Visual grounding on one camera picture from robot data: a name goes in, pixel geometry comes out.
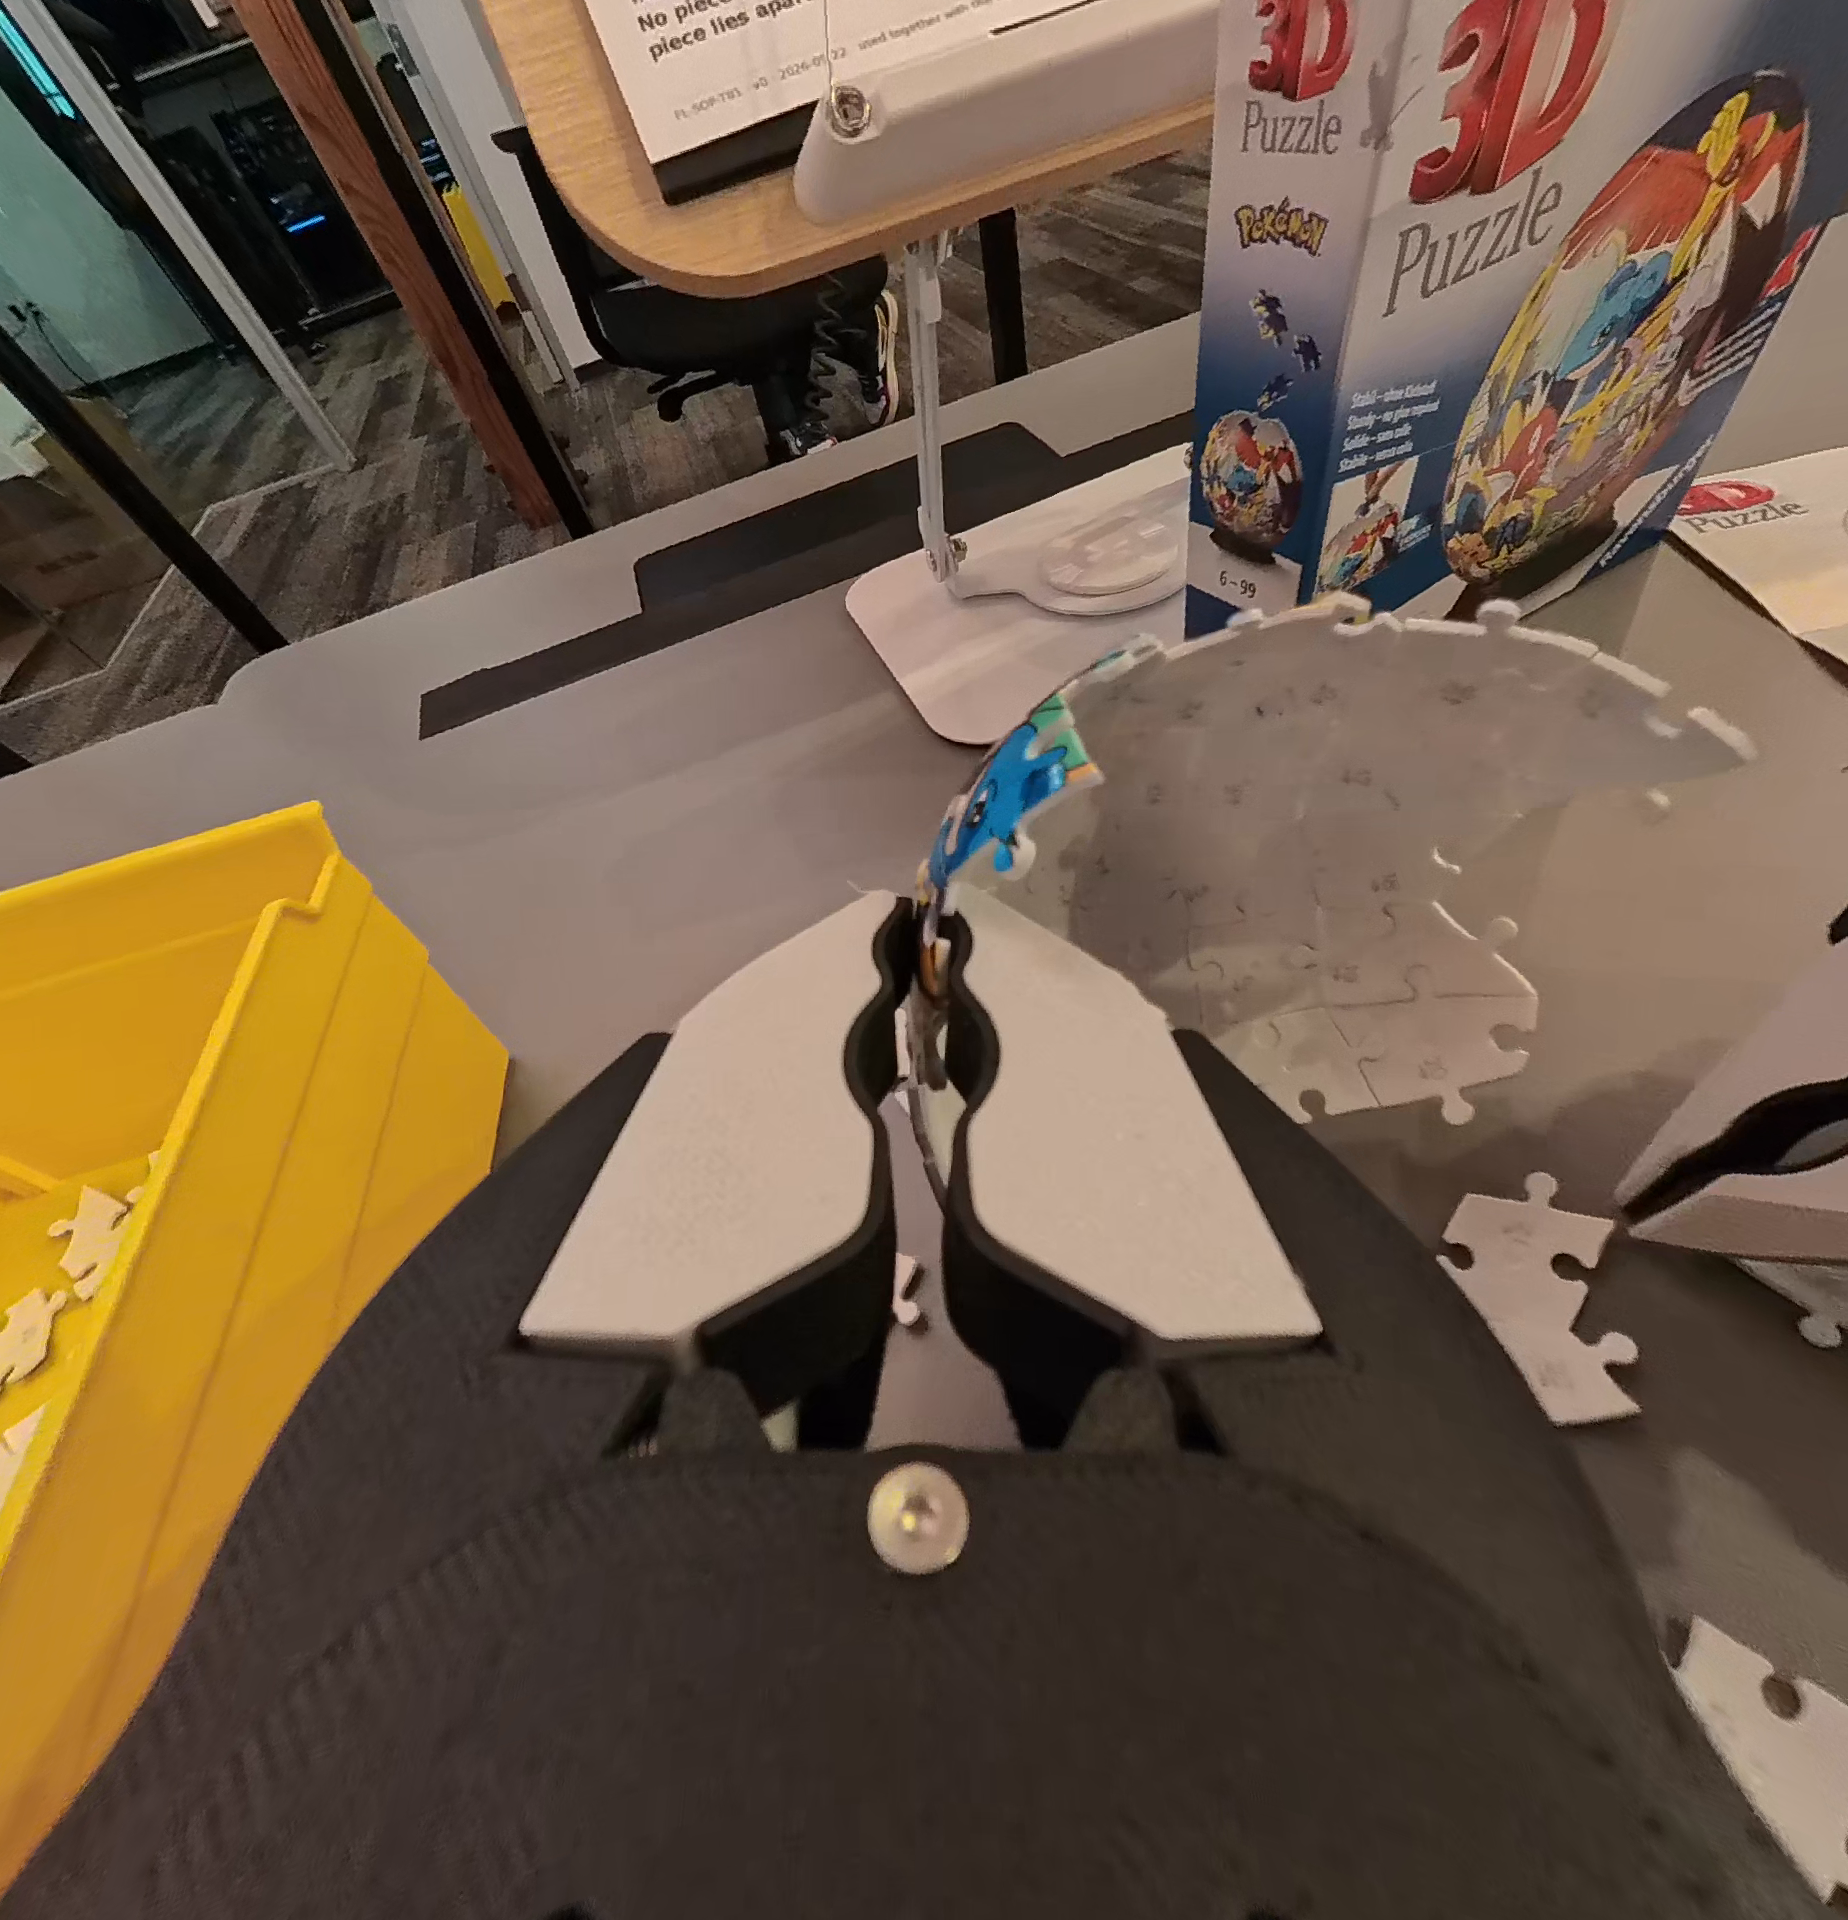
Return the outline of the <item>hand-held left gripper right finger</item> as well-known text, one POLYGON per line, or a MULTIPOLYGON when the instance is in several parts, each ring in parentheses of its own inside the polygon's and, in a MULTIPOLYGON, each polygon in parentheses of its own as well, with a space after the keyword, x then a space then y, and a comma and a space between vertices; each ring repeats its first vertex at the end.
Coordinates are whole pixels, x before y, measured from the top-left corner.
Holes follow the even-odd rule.
POLYGON ((1117 969, 955 891, 920 954, 916 1065, 942 1299, 1024 1448, 1060 1448, 1108 1371, 1320 1339, 1179 1030, 1117 969))

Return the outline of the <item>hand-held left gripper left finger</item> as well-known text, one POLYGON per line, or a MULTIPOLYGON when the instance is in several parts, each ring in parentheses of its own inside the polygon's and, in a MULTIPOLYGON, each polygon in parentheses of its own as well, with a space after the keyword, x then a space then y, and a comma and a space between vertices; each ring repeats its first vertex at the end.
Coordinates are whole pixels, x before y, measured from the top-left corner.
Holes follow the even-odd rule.
POLYGON ((807 1448, 861 1448, 891 1327, 882 1102, 911 903, 868 891, 767 949, 649 1041, 518 1334, 668 1380, 723 1371, 807 1448))

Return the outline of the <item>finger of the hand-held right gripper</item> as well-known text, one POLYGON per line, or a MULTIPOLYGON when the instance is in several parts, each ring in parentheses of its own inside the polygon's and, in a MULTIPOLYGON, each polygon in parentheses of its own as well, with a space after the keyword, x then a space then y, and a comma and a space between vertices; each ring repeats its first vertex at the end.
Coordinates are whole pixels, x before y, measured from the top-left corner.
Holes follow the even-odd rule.
POLYGON ((1614 1203, 1654 1220, 1726 1183, 1848 1164, 1848 937, 1659 1124, 1614 1203))
POLYGON ((1722 1256, 1848 1264, 1848 1115, 1744 1115, 1663 1165, 1636 1164, 1626 1225, 1722 1256))

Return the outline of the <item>partly built puzzle ball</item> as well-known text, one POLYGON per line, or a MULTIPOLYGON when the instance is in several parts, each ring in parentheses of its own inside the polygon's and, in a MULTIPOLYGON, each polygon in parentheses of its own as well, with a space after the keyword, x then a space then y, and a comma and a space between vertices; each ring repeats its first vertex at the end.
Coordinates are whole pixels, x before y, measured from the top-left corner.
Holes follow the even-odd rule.
POLYGON ((1645 818, 1753 738, 1597 645, 1332 591, 1222 632, 1139 636, 1051 691, 946 801, 927 960, 983 891, 1122 971, 1297 1121, 1429 1105, 1526 1063, 1511 919, 1445 888, 1514 822, 1592 793, 1645 818))

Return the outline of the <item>yellow plastic bin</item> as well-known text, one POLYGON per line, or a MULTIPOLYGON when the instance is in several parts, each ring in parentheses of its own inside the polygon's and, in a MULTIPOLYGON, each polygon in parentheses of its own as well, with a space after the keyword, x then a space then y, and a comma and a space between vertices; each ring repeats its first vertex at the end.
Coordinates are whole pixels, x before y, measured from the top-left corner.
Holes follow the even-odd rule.
POLYGON ((139 1177, 0 1523, 0 1697, 152 1673, 287 1409, 492 1168, 507 1047, 315 804, 0 891, 0 1155, 139 1177))

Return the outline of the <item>printed puzzle box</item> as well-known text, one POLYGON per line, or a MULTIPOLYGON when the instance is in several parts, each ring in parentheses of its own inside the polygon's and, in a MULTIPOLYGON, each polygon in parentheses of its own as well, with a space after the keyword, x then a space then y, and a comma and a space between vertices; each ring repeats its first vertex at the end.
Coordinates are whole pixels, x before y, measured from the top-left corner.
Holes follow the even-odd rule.
POLYGON ((1183 629, 1669 530, 1848 196, 1848 3, 1225 3, 1183 629))

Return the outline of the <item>folded instruction leaflet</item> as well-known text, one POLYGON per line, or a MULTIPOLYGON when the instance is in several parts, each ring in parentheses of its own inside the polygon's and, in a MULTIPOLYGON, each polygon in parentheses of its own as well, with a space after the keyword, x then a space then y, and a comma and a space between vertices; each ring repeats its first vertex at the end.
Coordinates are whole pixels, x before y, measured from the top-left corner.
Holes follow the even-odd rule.
POLYGON ((1848 445, 1706 473, 1672 530, 1778 628, 1848 667, 1848 445))

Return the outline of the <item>white document stand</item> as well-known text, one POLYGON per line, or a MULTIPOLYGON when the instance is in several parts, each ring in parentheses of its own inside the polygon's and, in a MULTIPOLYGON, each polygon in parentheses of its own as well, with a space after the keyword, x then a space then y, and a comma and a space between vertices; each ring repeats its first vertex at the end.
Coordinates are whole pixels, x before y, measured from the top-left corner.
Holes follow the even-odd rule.
POLYGON ((821 226, 923 218, 902 242, 917 548, 864 570, 843 608, 933 734, 1004 735, 1027 706, 1174 613, 1186 583, 1189 445, 951 527, 942 261, 970 186, 1208 98, 1214 3, 824 3, 824 70, 790 196, 821 226))

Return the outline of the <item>black office chair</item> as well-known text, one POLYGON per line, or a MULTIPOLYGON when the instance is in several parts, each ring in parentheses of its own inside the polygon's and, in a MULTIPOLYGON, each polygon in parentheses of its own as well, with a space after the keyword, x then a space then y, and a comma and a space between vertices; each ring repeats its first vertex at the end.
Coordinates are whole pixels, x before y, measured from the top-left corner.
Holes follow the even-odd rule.
POLYGON ((649 376, 665 421, 692 396, 742 388, 752 396, 767 464, 836 441, 824 367, 851 373, 861 395, 874 304, 891 289, 882 255, 860 260, 758 298, 695 298, 636 274, 583 229, 558 196, 524 126, 492 134, 526 186, 586 338, 602 363, 649 376))

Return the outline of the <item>cardboard box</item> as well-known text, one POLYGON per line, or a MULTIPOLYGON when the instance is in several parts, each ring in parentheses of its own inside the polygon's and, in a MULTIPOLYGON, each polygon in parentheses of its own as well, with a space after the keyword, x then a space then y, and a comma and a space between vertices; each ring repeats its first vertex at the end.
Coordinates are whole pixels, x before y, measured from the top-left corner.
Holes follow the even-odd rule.
POLYGON ((0 445, 0 589, 67 614, 124 589, 152 589, 162 550, 52 441, 0 445))

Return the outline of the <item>yellow floor sign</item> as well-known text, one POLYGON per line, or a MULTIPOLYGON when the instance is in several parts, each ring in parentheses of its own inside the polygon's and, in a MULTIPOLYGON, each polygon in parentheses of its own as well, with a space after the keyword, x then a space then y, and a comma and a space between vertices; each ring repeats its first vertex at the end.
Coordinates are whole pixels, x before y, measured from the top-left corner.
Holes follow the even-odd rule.
POLYGON ((445 207, 445 212, 449 218, 449 226, 456 233, 456 243, 462 251, 462 260, 465 260, 471 276, 480 286, 480 293, 481 293, 484 307, 501 313, 504 307, 511 304, 511 289, 507 283, 507 271, 504 271, 496 254, 489 243, 489 234, 484 234, 484 229, 481 229, 481 223, 477 218, 474 202, 468 199, 468 193, 462 190, 459 183, 449 183, 446 187, 442 187, 442 207, 445 207))

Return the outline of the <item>printed instruction sheet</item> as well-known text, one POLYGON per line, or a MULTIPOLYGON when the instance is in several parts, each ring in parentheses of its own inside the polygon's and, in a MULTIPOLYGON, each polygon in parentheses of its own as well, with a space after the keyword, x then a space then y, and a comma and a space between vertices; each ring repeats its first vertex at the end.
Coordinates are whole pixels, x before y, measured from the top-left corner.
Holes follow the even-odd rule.
POLYGON ((1045 3, 587 3, 649 161, 708 148, 830 83, 1008 28, 1045 3))

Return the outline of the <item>wooden post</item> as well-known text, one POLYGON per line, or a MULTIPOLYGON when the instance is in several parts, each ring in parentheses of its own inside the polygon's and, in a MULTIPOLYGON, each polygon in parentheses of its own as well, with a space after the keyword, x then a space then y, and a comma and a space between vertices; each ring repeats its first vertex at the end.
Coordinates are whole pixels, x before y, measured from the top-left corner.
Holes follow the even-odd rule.
POLYGON ((474 427, 511 508, 534 530, 593 532, 567 451, 504 338, 496 310, 343 3, 233 3, 318 164, 474 427))

